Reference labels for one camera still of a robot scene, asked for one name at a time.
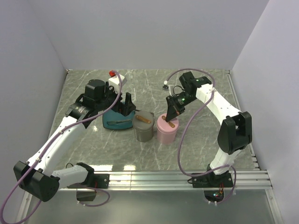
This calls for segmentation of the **pink round lid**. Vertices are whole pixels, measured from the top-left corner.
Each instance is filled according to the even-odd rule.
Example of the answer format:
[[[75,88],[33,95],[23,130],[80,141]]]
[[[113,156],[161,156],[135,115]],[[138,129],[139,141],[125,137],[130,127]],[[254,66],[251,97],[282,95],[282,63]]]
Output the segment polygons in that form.
[[[177,118],[174,118],[170,122],[166,122],[163,117],[166,117],[166,113],[161,114],[157,119],[158,131],[163,134],[176,133],[179,128],[179,120]]]

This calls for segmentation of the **teal square plate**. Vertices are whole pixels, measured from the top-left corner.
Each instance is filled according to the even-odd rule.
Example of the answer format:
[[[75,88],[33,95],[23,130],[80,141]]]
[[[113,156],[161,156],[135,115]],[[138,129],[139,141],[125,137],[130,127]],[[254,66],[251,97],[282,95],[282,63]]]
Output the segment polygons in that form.
[[[132,119],[135,112],[132,111],[128,116],[123,116],[118,112],[109,110],[102,115],[102,124],[105,129],[122,131],[133,127]]]

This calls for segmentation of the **grey round lid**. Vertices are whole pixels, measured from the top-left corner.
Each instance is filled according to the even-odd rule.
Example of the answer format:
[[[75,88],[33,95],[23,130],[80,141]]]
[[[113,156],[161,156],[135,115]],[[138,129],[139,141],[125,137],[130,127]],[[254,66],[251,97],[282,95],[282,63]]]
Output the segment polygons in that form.
[[[136,112],[132,119],[133,128],[137,131],[148,131],[153,128],[154,123],[154,116],[147,111]]]

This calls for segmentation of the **pink cylindrical container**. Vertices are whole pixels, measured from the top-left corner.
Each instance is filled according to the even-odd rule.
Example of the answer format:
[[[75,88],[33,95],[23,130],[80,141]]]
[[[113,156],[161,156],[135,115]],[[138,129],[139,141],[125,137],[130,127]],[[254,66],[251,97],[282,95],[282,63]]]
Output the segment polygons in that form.
[[[171,144],[176,138],[176,132],[164,133],[158,130],[157,139],[161,144]]]

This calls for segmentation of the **grey cylindrical container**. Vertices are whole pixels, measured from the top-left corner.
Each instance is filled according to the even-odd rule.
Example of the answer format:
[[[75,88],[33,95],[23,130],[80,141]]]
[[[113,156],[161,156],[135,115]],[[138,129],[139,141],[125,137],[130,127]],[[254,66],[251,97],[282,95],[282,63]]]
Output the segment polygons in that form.
[[[150,126],[149,128],[134,128],[135,131],[135,138],[139,142],[147,142],[153,138],[154,132],[153,127]]]

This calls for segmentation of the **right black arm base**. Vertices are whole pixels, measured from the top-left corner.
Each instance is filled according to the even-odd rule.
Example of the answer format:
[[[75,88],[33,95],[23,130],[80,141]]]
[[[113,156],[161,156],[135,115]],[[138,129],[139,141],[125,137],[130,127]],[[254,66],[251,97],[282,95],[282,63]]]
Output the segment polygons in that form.
[[[221,175],[215,175],[211,172],[207,175],[192,177],[187,181],[193,188],[203,188],[204,197],[209,203],[221,203],[225,201],[225,188],[231,188],[232,192],[228,196],[233,194],[235,189],[235,179],[227,171]]]

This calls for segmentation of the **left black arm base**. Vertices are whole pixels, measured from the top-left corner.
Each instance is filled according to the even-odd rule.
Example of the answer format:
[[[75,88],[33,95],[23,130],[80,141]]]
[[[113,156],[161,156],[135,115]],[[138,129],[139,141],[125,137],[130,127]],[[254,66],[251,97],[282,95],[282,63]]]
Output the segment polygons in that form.
[[[77,189],[76,198],[79,203],[93,202],[97,195],[105,193],[107,199],[100,205],[106,204],[110,199],[110,194],[106,191],[109,186],[110,174],[91,174],[84,182],[67,186],[68,189]]]

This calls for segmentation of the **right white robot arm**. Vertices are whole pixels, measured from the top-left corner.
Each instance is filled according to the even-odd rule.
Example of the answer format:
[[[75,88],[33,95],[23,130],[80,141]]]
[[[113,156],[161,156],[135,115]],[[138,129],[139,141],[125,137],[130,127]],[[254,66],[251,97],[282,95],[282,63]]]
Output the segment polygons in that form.
[[[249,112],[241,112],[232,106],[215,88],[215,78],[204,70],[203,77],[195,78],[191,68],[181,69],[183,74],[179,81],[182,92],[175,94],[174,88],[168,84],[172,77],[169,75],[164,81],[163,88],[169,90],[167,101],[167,114],[165,120],[172,121],[185,111],[185,107],[195,100],[202,102],[202,106],[195,112],[198,114],[207,107],[217,118],[220,129],[217,137],[219,150],[209,164],[206,181],[210,186],[218,186],[222,174],[226,173],[241,150],[252,142],[252,116]]]

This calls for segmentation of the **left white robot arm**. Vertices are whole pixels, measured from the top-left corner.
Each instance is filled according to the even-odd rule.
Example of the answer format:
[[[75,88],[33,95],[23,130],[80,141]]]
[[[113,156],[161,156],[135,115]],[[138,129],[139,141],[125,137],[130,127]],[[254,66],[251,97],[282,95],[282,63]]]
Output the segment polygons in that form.
[[[126,81],[119,75],[106,82],[92,79],[86,84],[84,93],[69,106],[60,125],[43,147],[26,162],[15,164],[14,173],[21,189],[47,202],[59,189],[73,184],[81,184],[84,188],[107,188],[106,183],[99,183],[94,169],[85,163],[79,162],[62,170],[55,167],[98,114],[113,110],[128,116],[136,109],[130,93],[126,93],[122,102],[121,89]]]

